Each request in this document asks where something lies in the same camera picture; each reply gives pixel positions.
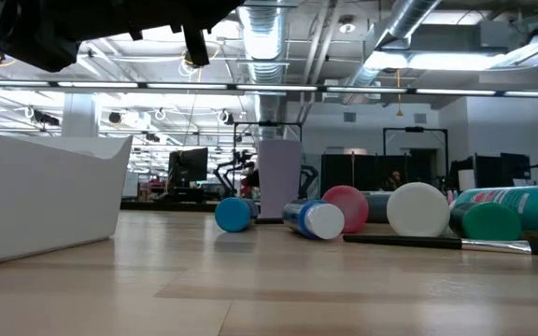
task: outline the red cylinder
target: red cylinder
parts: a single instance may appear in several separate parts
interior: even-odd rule
[[[344,214],[343,233],[358,233],[369,217],[369,203],[364,195],[350,186],[337,186],[323,195],[323,201],[337,206]]]

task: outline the white bottle cap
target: white bottle cap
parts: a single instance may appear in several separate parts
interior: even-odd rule
[[[318,238],[333,239],[344,230],[344,214],[332,204],[313,205],[304,216],[306,228]]]
[[[437,237],[449,225],[449,205],[437,188],[410,183],[399,187],[389,197],[388,219],[400,235]]]

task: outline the paint brush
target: paint brush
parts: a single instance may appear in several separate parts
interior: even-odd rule
[[[431,238],[404,236],[344,235],[349,243],[428,247],[471,251],[503,252],[538,256],[538,240],[529,241],[481,241],[460,238]]]

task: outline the brush handle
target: brush handle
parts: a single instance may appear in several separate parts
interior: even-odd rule
[[[444,249],[462,249],[462,240],[454,238],[405,237],[405,236],[374,236],[374,235],[344,235],[344,241],[349,243],[393,245],[410,247],[428,247]]]

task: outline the column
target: column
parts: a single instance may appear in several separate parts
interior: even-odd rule
[[[101,109],[94,100],[94,94],[65,94],[62,136],[98,137],[100,120]]]

